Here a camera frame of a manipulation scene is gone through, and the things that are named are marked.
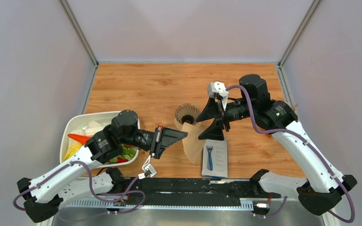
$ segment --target white plastic bin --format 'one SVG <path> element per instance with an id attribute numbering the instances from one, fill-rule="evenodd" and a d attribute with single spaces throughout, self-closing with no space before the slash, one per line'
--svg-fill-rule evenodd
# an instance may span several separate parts
<path id="1" fill-rule="evenodd" d="M 120 112 L 121 111 L 82 114 L 82 115 L 77 115 L 74 118 L 72 118 L 67 123 L 65 132 L 63 133 L 62 144 L 60 146 L 60 156 L 59 156 L 60 163 L 62 163 L 63 159 L 65 158 L 65 155 L 66 155 L 66 152 L 67 152 L 67 149 L 68 149 L 68 142 L 69 142 L 69 137 L 67 135 L 72 130 L 74 130 L 74 129 L 85 129 L 85 128 L 88 127 L 88 123 L 90 121 L 99 122 L 103 126 L 109 125 L 112 122 L 112 118 L 118 116 L 118 114 Z M 138 128 L 140 129 L 140 120 L 139 119 L 138 119 Z M 99 166 L 98 168 L 123 166 L 123 165 L 127 165 L 127 164 L 132 163 L 137 158 L 139 150 L 140 150 L 139 148 L 136 148 L 136 147 L 134 147 L 133 149 L 136 151 L 136 154 L 135 154 L 134 158 L 132 158 L 130 161 L 123 162 L 123 163 L 109 163 L 109 162 L 107 162 L 107 163 Z"/>

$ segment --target wooden tabletop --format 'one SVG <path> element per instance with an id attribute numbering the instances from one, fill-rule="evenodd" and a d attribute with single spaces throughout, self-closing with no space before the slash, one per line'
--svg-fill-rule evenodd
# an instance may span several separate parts
<path id="1" fill-rule="evenodd" d="M 158 125 L 175 128 L 174 113 L 185 103 L 202 110 L 208 100 L 207 85 L 221 81 L 226 87 L 237 85 L 239 78 L 256 73 L 267 81 L 271 97 L 283 100 L 273 64 L 100 64 L 86 113 L 134 110 L 141 128 L 154 131 Z M 229 97 L 240 97 L 231 90 Z M 205 121 L 202 126 L 210 125 Z M 291 155 L 274 138 L 257 134 L 250 120 L 235 121 L 228 133 L 229 178 L 249 178 L 260 169 L 291 177 L 304 173 Z M 124 176 L 134 177 L 148 152 L 141 151 L 130 165 L 119 169 Z M 182 142 L 169 147 L 160 160 L 151 161 L 158 177 L 201 177 L 201 163 L 189 162 Z"/>

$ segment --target black cable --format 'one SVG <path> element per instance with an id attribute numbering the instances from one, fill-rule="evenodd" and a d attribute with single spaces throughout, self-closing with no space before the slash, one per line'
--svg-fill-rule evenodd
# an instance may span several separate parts
<path id="1" fill-rule="evenodd" d="M 145 138 L 145 136 L 143 135 L 143 133 L 142 132 L 139 132 L 138 133 L 141 137 L 142 137 L 142 139 L 148 144 L 148 146 L 150 147 L 150 143 L 149 143 L 149 141 Z"/>
<path id="2" fill-rule="evenodd" d="M 107 169 L 107 168 L 110 168 L 110 167 L 103 167 L 103 168 L 101 168 L 101 169 L 99 170 L 99 172 L 96 174 L 96 176 L 99 175 L 99 174 L 101 174 L 102 171 L 103 171 L 104 169 Z"/>

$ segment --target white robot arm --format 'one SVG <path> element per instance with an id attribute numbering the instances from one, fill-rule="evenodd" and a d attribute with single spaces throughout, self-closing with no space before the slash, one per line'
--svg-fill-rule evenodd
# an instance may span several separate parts
<path id="1" fill-rule="evenodd" d="M 122 144 L 150 151 L 148 160 L 150 157 L 160 159 L 165 149 L 187 136 L 186 132 L 167 127 L 157 127 L 155 132 L 138 129 L 137 123 L 137 114 L 124 110 L 112 119 L 111 125 L 91 137 L 72 157 L 38 178 L 19 180 L 17 187 L 20 194 L 14 200 L 14 206 L 25 210 L 33 222 L 42 222 L 73 201 L 91 194 L 99 198 L 96 194 L 109 192 L 117 182 L 123 180 L 122 174 L 115 168 L 93 177 L 91 183 L 89 180 L 75 181 L 82 174 L 91 173 L 87 170 L 120 155 L 123 152 Z M 144 173 L 140 175 L 141 178 L 156 174 L 151 164 L 142 169 Z M 19 197 L 25 199 L 24 208 L 16 203 Z"/>
<path id="2" fill-rule="evenodd" d="M 241 89 L 242 98 L 224 106 L 228 90 L 234 88 Z M 199 139 L 224 140 L 223 129 L 228 131 L 231 121 L 250 117 L 255 131 L 271 134 L 289 151 L 307 176 L 291 178 L 260 170 L 251 180 L 256 180 L 264 191 L 297 199 L 315 215 L 332 209 L 344 194 L 351 203 L 348 191 L 357 184 L 356 179 L 352 175 L 343 175 L 324 157 L 289 105 L 270 99 L 267 84 L 259 75 L 245 75 L 239 79 L 239 85 L 229 88 L 221 82 L 212 82 L 207 90 L 209 100 L 197 121 L 214 121 Z"/>

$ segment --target gray wall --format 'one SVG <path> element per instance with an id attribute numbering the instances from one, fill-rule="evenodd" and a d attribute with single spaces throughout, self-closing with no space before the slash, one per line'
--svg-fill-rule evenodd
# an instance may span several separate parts
<path id="1" fill-rule="evenodd" d="M 93 70 L 58 1 L 0 0 L 0 226 L 34 225 L 12 206 L 16 182 L 59 163 Z"/>
<path id="2" fill-rule="evenodd" d="M 322 1 L 285 72 L 308 134 L 334 165 L 357 178 L 354 225 L 362 225 L 362 1 Z M 337 211 L 349 217 L 347 205 Z"/>
<path id="3" fill-rule="evenodd" d="M 69 0 L 99 61 L 278 61 L 312 0 Z"/>

